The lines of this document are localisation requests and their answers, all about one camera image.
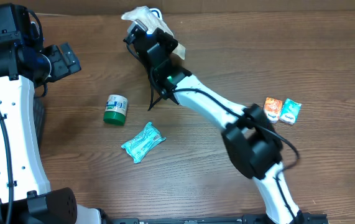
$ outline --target wood grain surface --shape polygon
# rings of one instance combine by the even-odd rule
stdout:
[[[0,0],[36,13],[74,16],[120,15],[137,6],[156,7],[163,13],[343,11],[355,10],[355,0]]]
[[[304,212],[355,223],[355,11],[166,15],[187,48],[185,67],[212,90],[251,105],[267,96],[302,103],[276,130],[297,146],[285,176]],[[42,162],[53,189],[110,217],[264,213],[253,181],[230,163],[220,134],[195,112],[161,101],[122,39],[119,16],[43,17],[45,44],[69,42],[82,71],[49,85]],[[129,100],[126,124],[104,124],[108,95]],[[147,122],[165,142],[140,164],[121,149]],[[285,146],[283,157],[293,160]]]

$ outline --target black cable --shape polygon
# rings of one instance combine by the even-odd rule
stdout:
[[[11,215],[12,215],[12,205],[14,200],[14,181],[13,181],[13,171],[11,166],[9,135],[7,134],[6,124],[4,122],[4,119],[5,117],[2,116],[2,113],[0,111],[0,124],[3,133],[4,147],[6,149],[7,177],[9,179],[9,206],[7,208],[6,224],[10,224]]]
[[[129,53],[132,54],[133,57],[134,57],[135,59],[137,59],[137,60],[141,63],[141,60],[140,60],[139,56],[137,56],[137,55],[133,52],[133,50],[130,48],[129,44],[126,44],[126,48],[127,48],[127,50],[129,51]]]
[[[41,97],[45,97],[47,95],[48,92],[48,88],[47,88],[47,83],[43,84],[43,93],[40,96],[34,96],[34,98],[41,98]]]
[[[174,93],[178,93],[178,92],[181,92],[181,91],[194,91],[194,92],[197,92],[197,93],[201,93],[202,95],[205,95],[207,96],[209,99],[211,99],[212,101],[214,101],[217,105],[219,105],[222,109],[224,109],[225,111],[227,111],[228,113],[234,115],[235,117],[237,118],[240,118],[241,115],[235,113],[232,111],[232,109],[228,108],[227,106],[224,106],[222,103],[220,103],[220,101],[218,101],[215,97],[213,97],[212,95],[210,95],[209,93],[203,91],[203,90],[200,90],[200,89],[194,89],[194,88],[181,88],[181,89],[178,89],[178,90],[172,90],[170,91],[169,93],[166,94],[166,96],[170,96]]]
[[[162,99],[162,97],[158,97],[154,102],[152,102],[151,100],[151,103],[150,103],[150,106],[148,108],[148,111],[150,111],[157,103],[159,103],[159,101]]]
[[[39,38],[37,40],[37,42],[39,42],[40,44],[43,45],[43,30],[42,30],[42,25],[39,21],[39,18],[36,16],[35,12],[31,9],[28,9],[29,14],[32,15],[32,17],[36,20],[36,22],[38,23],[39,26]]]
[[[148,107],[148,111],[151,110],[152,102],[154,101],[154,88],[152,87],[152,85],[150,85],[150,87],[151,87],[151,100],[150,100],[150,106]]]

